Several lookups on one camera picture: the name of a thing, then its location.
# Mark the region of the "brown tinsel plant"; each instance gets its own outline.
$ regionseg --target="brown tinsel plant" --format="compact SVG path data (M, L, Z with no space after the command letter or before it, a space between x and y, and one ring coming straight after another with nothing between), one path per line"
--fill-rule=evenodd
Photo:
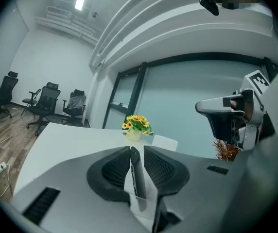
M215 139L213 145L216 147L216 157L223 161L234 161L236 155L241 151L233 144Z

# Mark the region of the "glass panel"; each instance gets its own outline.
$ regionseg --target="glass panel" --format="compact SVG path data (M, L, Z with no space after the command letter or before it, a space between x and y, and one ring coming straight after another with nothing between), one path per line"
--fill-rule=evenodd
M123 103L124 107L128 107L131 94L137 79L138 73L129 74L121 77L118 88L114 95L113 102L116 104Z
M126 115L123 112L110 108L105 128L110 130L121 130L125 116Z
M155 134L178 141L177 152L215 158L208 119L195 110L203 99L228 96L258 67L231 61L188 61L149 69L136 115ZM153 137L143 138L152 143Z

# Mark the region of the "flower pot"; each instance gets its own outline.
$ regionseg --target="flower pot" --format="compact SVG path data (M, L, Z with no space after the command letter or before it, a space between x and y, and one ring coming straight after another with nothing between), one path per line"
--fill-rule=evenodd
M141 131L131 129L127 134L127 138L128 140L139 142L141 140L141 135L142 135Z

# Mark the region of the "black office chair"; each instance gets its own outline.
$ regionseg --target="black office chair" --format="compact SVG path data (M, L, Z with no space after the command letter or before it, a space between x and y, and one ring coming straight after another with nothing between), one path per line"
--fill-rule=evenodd
M65 105L67 101L63 100L63 112L69 115L67 119L62 120L62 122L65 121L65 123L63 123L64 125L71 123L73 126L75 126L74 122L77 119L77 116L81 116L84 113L85 100L85 93L84 91L80 90L74 90L74 92L71 92L70 100L66 108Z
M33 98L33 100L32 100L32 94L31 94L31 99L24 99L24 100L22 101L23 103L26 103L27 106L26 106L26 108L23 109L23 111L22 111L22 113L21 113L20 116L22 116L22 114L28 109L28 107L31 106L31 102L33 103L33 105L35 105L35 104L37 103L36 97L37 97L37 95L40 93L41 90L42 90L42 89L38 89L38 90L34 93L34 98Z
M47 116L53 115L56 108L57 103L57 97L60 94L60 91L58 90L59 85L48 82L46 86L42 88L42 93L40 96L40 99L38 100L37 104L34 106L33 99L35 96L34 92L30 92L31 97L31 106L28 107L28 110L38 115L38 120L36 122L28 123L27 129L30 125L38 125L37 131L35 133L35 136L39 136L39 131L41 126L46 126L50 121L48 120Z
M1 113L5 113L9 115L10 118L12 118L12 115L5 105L12 100L12 91L18 82L18 79L16 79L17 76L18 73L16 72L9 72L8 76L4 77L0 87L0 115Z

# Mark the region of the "wooden floor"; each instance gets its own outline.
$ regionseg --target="wooden floor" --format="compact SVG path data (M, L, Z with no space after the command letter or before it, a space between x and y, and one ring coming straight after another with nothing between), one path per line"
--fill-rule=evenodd
M20 116L23 109L16 106L8 105L7 108L13 118L9 118L9 116L5 114L1 115L0 142L11 136L15 131L21 129L11 138L0 144L0 163L5 162L10 165L9 181L12 189L14 189L22 164L37 139L35 136L37 125L31 125L30 128L27 129L26 124L35 121L34 116L30 112ZM54 123L61 123L62 120L62 118L55 116L49 116L48 119ZM8 186L6 175L5 172L0 174L0 195ZM2 197L2 200L9 201L11 197L11 191L8 189Z

